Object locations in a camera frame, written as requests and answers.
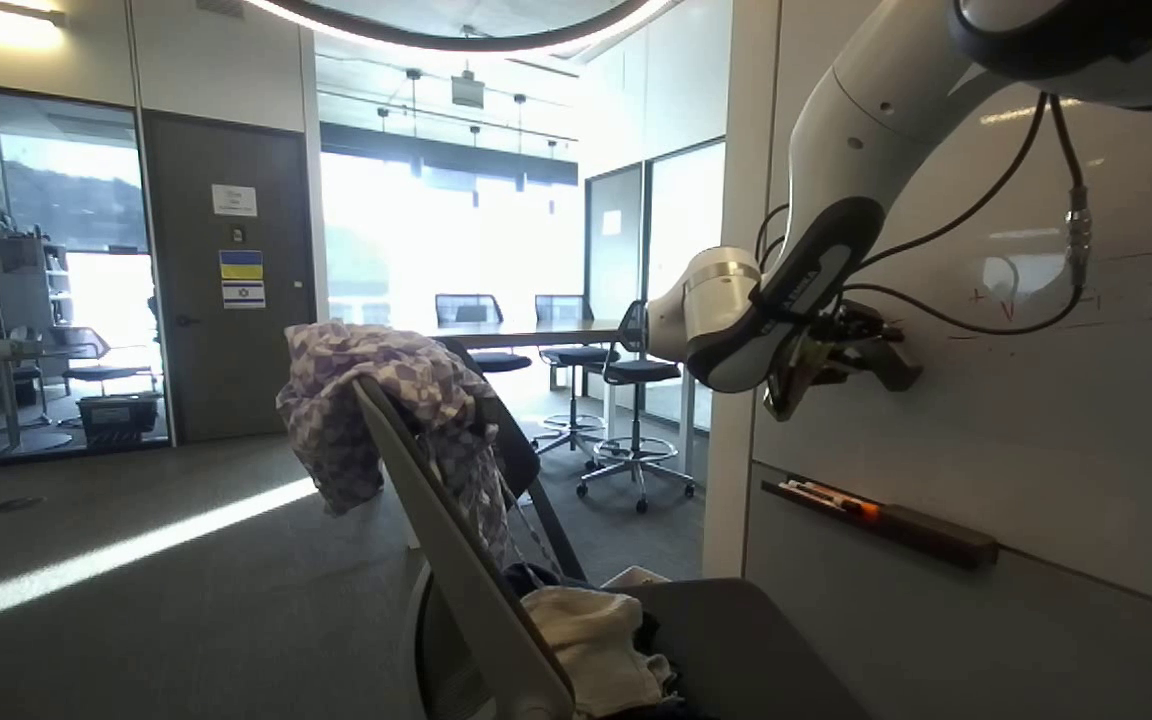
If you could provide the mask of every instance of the paper sign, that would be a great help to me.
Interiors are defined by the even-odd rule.
[[[257,188],[211,182],[211,215],[257,215]]]

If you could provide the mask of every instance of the stool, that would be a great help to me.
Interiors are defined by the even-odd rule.
[[[654,464],[665,453],[642,453],[649,385],[677,381],[677,374],[679,374],[677,365],[659,365],[649,354],[616,361],[603,369],[608,393],[616,393],[618,385],[631,385],[629,446],[611,453],[611,459],[603,467],[584,471],[575,485],[575,494],[589,494],[589,485],[618,475],[618,471],[629,471],[631,485],[638,489],[638,500],[631,505],[635,513],[649,513],[642,471],[677,480],[677,485],[684,485],[684,494],[695,494],[693,475]]]
[[[517,371],[517,369],[532,369],[532,354],[519,354],[519,351],[465,351],[468,354],[468,369],[476,371]]]
[[[603,369],[616,361],[611,348],[546,348],[541,351],[546,361],[550,371],[568,369],[572,371],[572,394],[568,394],[568,422],[558,422],[550,435],[532,435],[537,453],[550,453],[550,446],[578,446],[578,438],[595,438],[595,433],[578,429],[575,403],[578,403],[578,371],[589,369]]]

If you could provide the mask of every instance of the gray chair back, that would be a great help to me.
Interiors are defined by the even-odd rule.
[[[572,715],[575,699],[568,677],[465,523],[438,467],[416,442],[408,418],[373,381],[357,381],[357,401],[436,577],[445,610],[497,699],[497,715]]]
[[[499,327],[505,310],[492,293],[436,293],[436,327]]]
[[[537,293],[532,306],[537,306],[537,325],[584,325],[584,320],[591,320],[584,293]]]

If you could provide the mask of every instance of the black cable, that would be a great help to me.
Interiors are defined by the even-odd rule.
[[[1060,156],[1062,156],[1062,167],[1069,167],[1069,177],[1072,177],[1072,188],[1074,188],[1074,191],[1086,191],[1085,164],[1081,164],[1081,156],[1072,152],[1072,136],[1069,136],[1069,124],[1062,124],[1060,96],[1049,96],[1049,103],[1052,103],[1052,124],[1056,124],[1056,141],[1060,141]]]
[[[953,327],[959,327],[959,332],[978,332],[978,334],[1031,334],[1031,332],[1044,332],[1044,327],[1060,325],[1060,320],[1062,320],[1072,306],[1081,306],[1081,301],[1085,301],[1085,285],[1074,285],[1074,287],[1069,293],[1069,302],[1062,302],[1056,317],[1049,317],[1049,320],[1038,320],[1038,325],[986,327],[986,325],[954,320],[954,317],[947,317],[947,310],[938,310],[938,306],[933,306],[933,302],[923,302],[923,301],[915,301],[915,296],[905,296],[901,287],[888,287],[888,285],[845,285],[845,293],[891,296],[891,301],[901,301],[901,302],[910,302],[910,306],[934,317],[938,325],[953,325]]]
[[[1031,141],[1038,136],[1044,112],[1049,112],[1049,90],[1035,96],[1031,118],[1028,118],[1028,127],[1023,127],[1023,141],[1018,141],[1010,164],[1002,167],[999,179],[993,179],[993,182],[982,188],[982,196],[978,196],[974,205],[966,205],[954,219],[933,227],[928,234],[915,234],[915,241],[891,245],[891,246],[885,246],[885,251],[871,251],[867,261],[859,261],[859,269],[871,269],[871,265],[891,261],[891,255],[901,255],[901,251],[923,246],[923,245],[954,232],[959,223],[966,223],[982,205],[993,205],[993,199],[1010,182],[1010,177],[1015,177],[1015,167],[1023,164]]]
[[[1069,167],[1069,179],[1072,179],[1072,209],[1085,209],[1085,205],[1086,205],[1086,182],[1085,182],[1085,167],[1081,167],[1081,156],[1074,156],[1074,149],[1072,149],[1062,112],[1060,112],[1060,96],[1049,96],[1049,90],[1044,90],[1038,103],[1035,103],[1035,118],[1031,118],[1028,127],[1031,127],[1031,131],[1038,127],[1038,112],[1044,112],[1049,103],[1052,103],[1052,118],[1056,118],[1060,156],[1062,156],[1062,167]],[[1031,149],[1031,131],[1023,136],[1023,145],[1018,145],[1010,167],[999,177],[999,182],[993,182],[993,188],[982,191],[982,199],[993,199],[993,196],[1015,177],[1018,161],[1023,161],[1028,149]],[[954,215],[954,219],[943,223],[943,227],[954,227],[959,219],[974,215],[978,209],[982,209],[982,205],[974,199],[962,215]],[[933,306],[933,302],[923,302],[923,301],[915,301],[915,296],[909,296],[909,293],[885,287],[885,285],[845,285],[845,293],[891,296],[891,301],[910,302],[910,306],[918,306],[918,310],[928,310],[928,317],[934,317],[938,325],[953,325],[953,327],[959,327],[959,332],[978,332],[978,334],[1031,334],[1031,332],[1044,332],[1044,327],[1060,325],[1072,306],[1081,306],[1085,287],[1086,287],[1086,273],[1081,269],[1086,255],[1081,255],[1081,251],[1086,251],[1086,246],[1072,246],[1072,261],[1069,261],[1069,265],[1072,265],[1072,293],[1069,293],[1062,306],[1060,306],[1056,317],[1049,317],[1049,320],[1015,325],[1015,327],[993,327],[993,325],[954,320],[954,317],[947,317],[947,310],[938,310],[938,306]]]
[[[781,210],[789,210],[789,205],[776,205],[776,209],[764,215],[761,234],[752,241],[752,255],[761,261],[761,269],[764,269],[767,255],[782,245],[782,234],[776,234],[776,241],[767,245],[767,223],[772,223]]]

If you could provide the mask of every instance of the office chair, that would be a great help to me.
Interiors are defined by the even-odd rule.
[[[431,720],[484,715],[484,708],[508,720],[575,715],[572,680],[541,641],[537,623],[519,610],[517,590],[505,583],[476,532],[465,523],[438,467],[418,446],[418,429],[404,418],[374,381],[364,374],[350,393],[427,561],[411,614],[423,712]],[[508,485],[546,508],[537,475],[519,480],[508,471]],[[679,690],[695,715],[863,715],[817,647],[747,579],[677,579],[629,590],[650,614],[654,647],[677,663]]]
[[[618,332],[635,332],[642,325],[642,301],[631,301],[624,320],[618,320]],[[671,480],[671,485],[684,485],[684,494],[695,494],[695,480],[684,475],[684,471],[671,471],[665,467],[659,459],[671,455],[666,453],[649,453],[642,446],[642,412],[649,412],[649,385],[659,385],[659,381],[677,381],[679,369],[677,365],[665,365],[665,361],[650,361],[642,348],[635,354],[624,354],[624,361],[611,361],[600,369],[603,371],[603,385],[608,393],[616,394],[616,389],[631,389],[631,403],[629,403],[629,442],[611,442],[608,459],[600,467],[589,467],[578,480],[575,480],[575,494],[589,494],[589,485],[595,480],[611,480],[618,471],[629,471],[629,480],[638,489],[635,494],[635,513],[649,513],[649,490],[642,490],[642,475],[659,475],[659,480]]]
[[[492,293],[436,293],[431,296],[436,327],[499,327],[505,310]],[[476,371],[517,371],[532,369],[532,354],[519,351],[465,351]]]
[[[591,306],[578,293],[537,293],[537,327],[546,325],[589,325]],[[608,361],[616,361],[616,348],[608,345],[568,345],[568,348],[544,348],[541,351],[546,361],[546,389],[555,389],[555,371],[568,369],[568,418],[546,433],[546,435],[532,435],[537,453],[550,453],[550,446],[578,446],[584,438],[595,438],[600,433],[591,422],[578,422],[578,394],[589,385],[591,369],[603,369]]]

